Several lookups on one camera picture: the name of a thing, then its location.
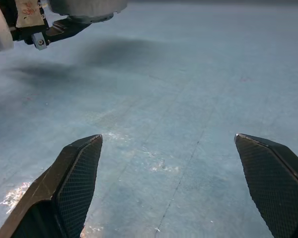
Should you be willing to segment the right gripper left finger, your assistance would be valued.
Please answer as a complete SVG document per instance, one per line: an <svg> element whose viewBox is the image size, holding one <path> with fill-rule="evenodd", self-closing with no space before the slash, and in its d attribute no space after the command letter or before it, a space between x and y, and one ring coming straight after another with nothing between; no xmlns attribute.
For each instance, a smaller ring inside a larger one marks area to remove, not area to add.
<svg viewBox="0 0 298 238"><path fill-rule="evenodd" d="M65 146L27 189L0 238L78 238L94 196L101 134Z"/></svg>

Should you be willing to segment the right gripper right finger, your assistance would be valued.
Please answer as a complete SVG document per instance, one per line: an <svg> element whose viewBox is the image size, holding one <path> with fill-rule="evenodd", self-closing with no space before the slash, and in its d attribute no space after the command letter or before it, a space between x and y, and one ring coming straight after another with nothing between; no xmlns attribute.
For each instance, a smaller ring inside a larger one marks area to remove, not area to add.
<svg viewBox="0 0 298 238"><path fill-rule="evenodd" d="M275 238L298 238L298 156L287 146L238 133L234 142L250 196Z"/></svg>

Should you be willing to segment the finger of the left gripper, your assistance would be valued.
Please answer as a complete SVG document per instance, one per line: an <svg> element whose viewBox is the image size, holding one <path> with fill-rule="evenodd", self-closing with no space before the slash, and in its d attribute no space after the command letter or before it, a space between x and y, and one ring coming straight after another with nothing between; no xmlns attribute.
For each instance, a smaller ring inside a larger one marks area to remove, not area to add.
<svg viewBox="0 0 298 238"><path fill-rule="evenodd" d="M35 33L30 37L30 44L36 49L46 49L51 43L71 38L91 25L75 22L70 18L64 18L53 22L47 30Z"/></svg>

